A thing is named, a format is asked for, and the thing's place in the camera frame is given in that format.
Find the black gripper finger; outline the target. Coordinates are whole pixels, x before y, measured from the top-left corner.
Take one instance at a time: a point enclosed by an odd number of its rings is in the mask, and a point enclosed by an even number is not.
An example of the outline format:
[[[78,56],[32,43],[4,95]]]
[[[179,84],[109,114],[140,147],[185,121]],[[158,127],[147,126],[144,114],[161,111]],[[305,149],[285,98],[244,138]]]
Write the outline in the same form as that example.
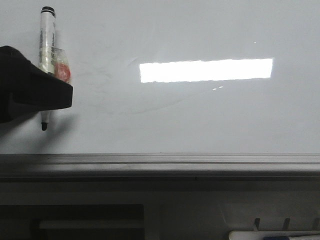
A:
[[[0,48],[0,122],[72,106],[73,87],[36,67],[17,49]]]

